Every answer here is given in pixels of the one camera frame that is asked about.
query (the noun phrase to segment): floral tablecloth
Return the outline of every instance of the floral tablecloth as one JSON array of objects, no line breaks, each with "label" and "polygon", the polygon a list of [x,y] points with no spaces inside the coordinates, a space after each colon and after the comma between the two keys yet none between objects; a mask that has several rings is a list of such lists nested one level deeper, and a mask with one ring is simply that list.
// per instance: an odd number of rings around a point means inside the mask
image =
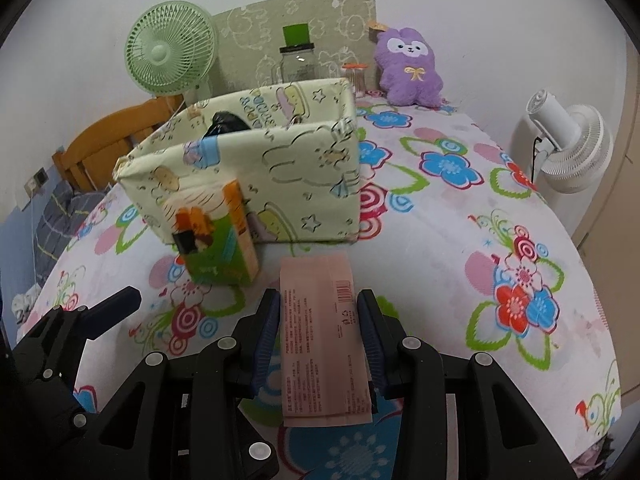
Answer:
[{"label": "floral tablecloth", "polygon": [[[342,247],[356,289],[372,288],[386,314],[440,352],[494,355],[575,459],[619,417],[620,388],[600,302],[558,218],[466,115],[390,107],[378,96],[357,105],[360,240]],[[21,333],[53,305],[92,306],[139,288],[140,310],[82,356],[76,395],[100,410],[148,352],[190,354],[229,335],[278,286],[282,256],[331,250],[260,246],[251,287],[195,285],[116,186],[66,248]],[[364,426],[284,428],[279,363],[276,345],[265,387],[241,403],[277,446],[278,478],[390,478],[401,403],[379,399]]]}]

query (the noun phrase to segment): wooden chair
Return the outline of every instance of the wooden chair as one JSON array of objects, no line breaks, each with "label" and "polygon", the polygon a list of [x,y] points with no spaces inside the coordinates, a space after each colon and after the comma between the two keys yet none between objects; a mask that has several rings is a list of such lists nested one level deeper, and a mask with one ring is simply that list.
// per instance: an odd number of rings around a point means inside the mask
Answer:
[{"label": "wooden chair", "polygon": [[119,157],[171,118],[182,96],[157,97],[104,117],[53,155],[60,176],[80,191],[105,189]]}]

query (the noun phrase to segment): pink packet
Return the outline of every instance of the pink packet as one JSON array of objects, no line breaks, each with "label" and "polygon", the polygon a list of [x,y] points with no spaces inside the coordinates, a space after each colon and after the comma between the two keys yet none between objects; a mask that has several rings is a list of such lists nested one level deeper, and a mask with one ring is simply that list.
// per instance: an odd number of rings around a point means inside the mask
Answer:
[{"label": "pink packet", "polygon": [[280,293],[284,425],[371,422],[366,358],[346,254],[283,258]]}]

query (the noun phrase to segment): white wall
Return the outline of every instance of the white wall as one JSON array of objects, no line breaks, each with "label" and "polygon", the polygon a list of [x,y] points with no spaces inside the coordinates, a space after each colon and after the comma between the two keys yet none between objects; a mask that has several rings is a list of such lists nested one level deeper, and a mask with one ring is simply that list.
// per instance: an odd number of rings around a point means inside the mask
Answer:
[{"label": "white wall", "polygon": [[[145,95],[123,44],[163,0],[34,0],[0,49],[0,219],[51,153]],[[260,0],[191,0],[210,12]],[[603,0],[377,0],[378,19],[418,28],[436,53],[445,95],[504,148],[540,87],[594,105],[613,130],[622,111],[625,33]],[[556,203],[570,231],[591,197]]]}]

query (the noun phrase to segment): barcode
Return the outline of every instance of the barcode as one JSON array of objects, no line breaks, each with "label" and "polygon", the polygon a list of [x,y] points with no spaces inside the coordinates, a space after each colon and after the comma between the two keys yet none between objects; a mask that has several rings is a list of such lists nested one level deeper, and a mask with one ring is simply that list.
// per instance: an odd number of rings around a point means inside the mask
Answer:
[{"label": "barcode", "polygon": [[338,303],[353,303],[353,292],[351,282],[335,282],[335,290],[338,293]]}]

